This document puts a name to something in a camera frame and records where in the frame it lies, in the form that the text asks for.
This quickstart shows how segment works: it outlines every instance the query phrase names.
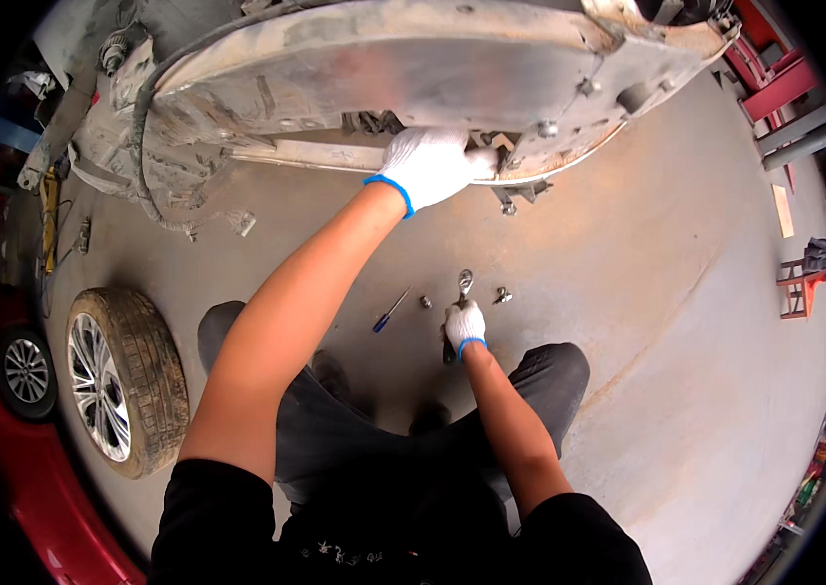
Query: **black shirt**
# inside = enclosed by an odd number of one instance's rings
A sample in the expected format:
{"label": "black shirt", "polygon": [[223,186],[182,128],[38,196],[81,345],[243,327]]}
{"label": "black shirt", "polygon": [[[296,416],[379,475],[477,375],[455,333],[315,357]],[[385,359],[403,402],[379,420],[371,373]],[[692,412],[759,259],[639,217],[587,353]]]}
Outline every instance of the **black shirt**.
{"label": "black shirt", "polygon": [[592,498],[549,498],[511,537],[477,473],[442,462],[357,462],[330,476],[279,542],[274,531],[264,480],[179,462],[149,582],[651,583],[637,544]]}

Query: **white work glove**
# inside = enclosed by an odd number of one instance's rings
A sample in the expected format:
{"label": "white work glove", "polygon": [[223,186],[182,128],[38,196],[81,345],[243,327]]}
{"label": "white work glove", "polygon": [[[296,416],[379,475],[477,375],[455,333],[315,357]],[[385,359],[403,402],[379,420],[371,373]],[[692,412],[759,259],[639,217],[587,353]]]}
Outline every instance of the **white work glove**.
{"label": "white work glove", "polygon": [[497,152],[479,148],[465,152],[467,130],[407,128],[384,151],[384,165],[364,184],[383,181],[403,195],[406,215],[448,199],[475,179],[493,178]]}
{"label": "white work glove", "polygon": [[455,348],[459,359],[465,345],[477,342],[488,346],[484,341],[484,329],[484,315],[473,300],[466,300],[462,308],[453,304],[445,309],[445,336]]}

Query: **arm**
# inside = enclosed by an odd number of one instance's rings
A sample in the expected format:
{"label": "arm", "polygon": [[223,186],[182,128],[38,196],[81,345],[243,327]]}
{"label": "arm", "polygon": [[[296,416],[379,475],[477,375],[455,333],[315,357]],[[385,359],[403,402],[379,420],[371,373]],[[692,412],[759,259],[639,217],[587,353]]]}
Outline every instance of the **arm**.
{"label": "arm", "polygon": [[445,332],[459,348],[478,415],[490,448],[514,493],[520,517],[549,498],[572,492],[559,467],[552,438],[523,397],[517,393],[484,342],[484,315],[477,303],[445,311]]}
{"label": "arm", "polygon": [[496,162],[484,151],[466,154],[467,139],[422,128],[397,135],[380,173],[267,278],[221,346],[180,461],[226,462],[273,482],[280,400],[361,267],[401,218],[452,196]]}

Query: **car wheel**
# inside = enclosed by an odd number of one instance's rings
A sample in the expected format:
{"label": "car wheel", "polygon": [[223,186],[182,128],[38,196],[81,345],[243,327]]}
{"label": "car wheel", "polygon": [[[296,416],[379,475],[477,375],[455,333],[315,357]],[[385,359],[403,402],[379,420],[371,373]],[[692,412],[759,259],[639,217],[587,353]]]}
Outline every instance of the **car wheel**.
{"label": "car wheel", "polygon": [[137,479],[175,461],[189,420],[185,376],[146,297],[125,288],[79,293],[67,358],[81,422],[117,473]]}
{"label": "car wheel", "polygon": [[13,414],[40,422],[58,396],[56,370],[49,348],[38,334],[12,328],[0,335],[0,397]]}

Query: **screwdriver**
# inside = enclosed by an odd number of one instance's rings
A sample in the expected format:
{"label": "screwdriver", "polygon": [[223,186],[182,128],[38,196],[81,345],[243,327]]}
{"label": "screwdriver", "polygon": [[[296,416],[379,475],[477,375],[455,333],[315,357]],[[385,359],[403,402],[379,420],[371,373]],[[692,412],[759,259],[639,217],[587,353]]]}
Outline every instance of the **screwdriver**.
{"label": "screwdriver", "polygon": [[390,314],[398,306],[400,306],[400,303],[403,302],[404,298],[406,298],[406,294],[409,293],[410,288],[413,288],[413,285],[410,285],[409,287],[406,287],[406,290],[403,292],[402,296],[400,298],[398,298],[395,303],[393,303],[393,306],[390,308],[390,310],[387,311],[384,316],[380,317],[380,320],[377,321],[377,324],[373,326],[373,332],[374,333],[380,333],[380,330],[382,330],[384,328],[384,325],[386,325],[386,322],[390,321]]}

